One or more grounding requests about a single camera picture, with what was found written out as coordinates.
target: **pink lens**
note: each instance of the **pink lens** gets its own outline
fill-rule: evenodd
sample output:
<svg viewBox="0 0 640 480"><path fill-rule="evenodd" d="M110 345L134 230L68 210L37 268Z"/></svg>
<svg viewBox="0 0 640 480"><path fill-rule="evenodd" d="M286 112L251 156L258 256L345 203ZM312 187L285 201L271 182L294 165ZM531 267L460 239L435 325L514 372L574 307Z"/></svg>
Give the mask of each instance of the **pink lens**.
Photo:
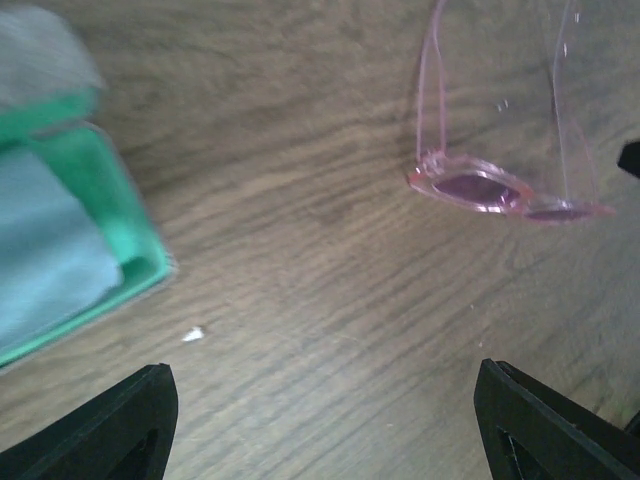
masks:
<svg viewBox="0 0 640 480"><path fill-rule="evenodd" d="M485 207L508 206L520 198L520 192L477 174L462 174L434 183L437 191L464 202Z"/></svg>
<svg viewBox="0 0 640 480"><path fill-rule="evenodd" d="M572 210L570 208L565 210L546 210L540 212L531 212L525 214L525 217L530 220L545 223L564 223L574 222L593 215L593 212L587 210Z"/></svg>

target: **transparent pink plastic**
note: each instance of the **transparent pink plastic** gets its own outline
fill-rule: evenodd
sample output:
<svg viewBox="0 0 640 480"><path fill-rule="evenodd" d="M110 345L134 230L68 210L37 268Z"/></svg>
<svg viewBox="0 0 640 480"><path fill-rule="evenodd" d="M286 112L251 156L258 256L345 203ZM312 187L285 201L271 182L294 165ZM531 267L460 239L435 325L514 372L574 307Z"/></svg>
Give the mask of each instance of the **transparent pink plastic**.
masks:
<svg viewBox="0 0 640 480"><path fill-rule="evenodd" d="M443 25L448 2L438 0L424 38L418 84L417 166L408 178L411 187L478 212L516 214L550 224L612 213L598 203L595 166L565 95L567 71L580 75L581 68L588 68L589 58L581 56L579 49L587 22L577 0L568 0L563 10L556 12L561 14L559 26L553 25L552 12L541 13L533 1L512 10L504 7L502 13L491 2L486 2L486 7L474 5L487 8L487 15L493 15L491 18L503 27L495 34L483 29L481 19L487 17L482 13L478 14L479 34L467 25L461 30L465 21L462 10L452 8L447 25ZM465 2L458 0L450 3L451 7L465 7ZM504 28L507 21L523 27ZM550 36L547 32L545 38L545 29L557 33ZM520 43L508 40L509 35L521 37ZM542 64L534 61L536 38L543 39ZM442 51L458 42L473 55L456 57L453 52L447 56ZM547 51L552 51L551 61ZM513 63L518 61L527 67L514 70ZM453 93L448 89L449 66L458 79ZM459 120L448 118L450 95L456 102L454 111L461 112ZM425 115L428 107L439 111L430 125ZM447 143L448 122L461 127L455 148ZM506 141L498 136L487 145L481 139L483 132L490 132L493 136L488 138L493 139L501 130L513 136L514 128L518 133ZM526 149L526 144L539 147Z"/></svg>

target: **wooden surface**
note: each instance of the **wooden surface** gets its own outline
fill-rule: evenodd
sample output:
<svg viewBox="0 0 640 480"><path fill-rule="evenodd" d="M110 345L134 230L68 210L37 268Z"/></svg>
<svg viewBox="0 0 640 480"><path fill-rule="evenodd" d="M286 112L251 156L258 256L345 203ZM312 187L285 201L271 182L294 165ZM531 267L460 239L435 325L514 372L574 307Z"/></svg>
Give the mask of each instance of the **wooden surface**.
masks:
<svg viewBox="0 0 640 480"><path fill-rule="evenodd" d="M467 3L461 26L488 18ZM406 187L429 0L47 2L110 84L98 123L180 270L5 371L0 449L155 362L180 395L171 480L488 479L486 357L624 425L640 409L640 185L615 161L640 138L640 11L612 3L587 131L618 215L550 229Z"/></svg>

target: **sunglasses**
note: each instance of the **sunglasses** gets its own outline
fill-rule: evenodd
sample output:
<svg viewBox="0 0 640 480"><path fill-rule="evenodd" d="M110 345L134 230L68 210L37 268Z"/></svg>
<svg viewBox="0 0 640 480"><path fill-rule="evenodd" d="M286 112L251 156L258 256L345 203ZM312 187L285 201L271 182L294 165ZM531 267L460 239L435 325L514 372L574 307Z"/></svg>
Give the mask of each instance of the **sunglasses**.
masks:
<svg viewBox="0 0 640 480"><path fill-rule="evenodd" d="M477 212L519 215L528 220L548 224L575 222L613 213L611 208L598 203L595 165L589 153L585 135L570 113L569 102L562 95L566 88L564 83L569 61L574 58L576 62L584 60L579 58L579 53L574 54L579 52L576 47L581 45L578 40L584 34L584 26L587 23L578 2L576 0L566 2L555 44L549 48L553 50L553 61L549 62L548 59L545 61L546 94L549 103L542 105L545 102L537 102L537 106L534 106L540 110L541 106L547 108L551 105L549 115L545 116L545 129L549 138L553 138L555 148L543 155L538 154L538 157L529 157L527 160L521 158L515 162L514 159L511 159L511 162L509 160L489 162L474 154L452 153L451 146L447 144L446 79L449 64L445 65L441 51L444 43L441 31L451 27L447 28L446 32L459 32L459 26L455 25L445 25L441 28L447 2L448 0L438 0L422 47L417 101L417 165L415 171L408 176L409 185L422 194ZM531 15L526 13L520 12L520 14L516 16L520 20L523 19L522 17L527 17L526 20L531 18ZM515 35L526 37L528 33L516 31ZM478 59L477 63L480 64L483 61L486 62L487 58L490 62L489 67L508 63L504 62L504 56L500 56L500 47L505 46L506 42L496 41L498 42L496 48L488 55L474 56L474 63L475 59ZM473 45L474 49L475 45L481 45L480 48L484 45L486 48L483 38L478 38L477 42L470 45ZM458 64L459 67L460 60L451 58L451 64ZM428 74L431 75L430 83L427 81ZM493 114L507 114L510 108L509 101L506 98L500 98L499 102L495 101L504 92L498 92L501 88L500 79L493 78L493 85L488 87L487 91L491 91L498 97L474 98L471 103L478 104L487 100L487 104L490 103L492 107L496 107L492 109ZM424 115L427 109L425 106L427 83L432 87L431 97L435 99L435 109L439 110L439 117L434 118L438 125L437 127L431 125L430 130L426 128ZM510 122L511 117L508 115L503 118L505 118L503 122ZM520 161L520 168L499 166L499 164L509 164L513 167L518 161Z"/></svg>

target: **light blue fabric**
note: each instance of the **light blue fabric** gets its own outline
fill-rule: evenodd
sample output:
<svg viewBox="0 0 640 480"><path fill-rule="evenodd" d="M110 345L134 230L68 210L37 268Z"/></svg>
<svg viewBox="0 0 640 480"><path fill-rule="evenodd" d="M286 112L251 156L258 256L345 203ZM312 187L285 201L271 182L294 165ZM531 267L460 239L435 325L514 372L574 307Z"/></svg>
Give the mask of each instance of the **light blue fabric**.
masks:
<svg viewBox="0 0 640 480"><path fill-rule="evenodd" d="M122 281L100 230L28 150L0 155L0 355Z"/></svg>

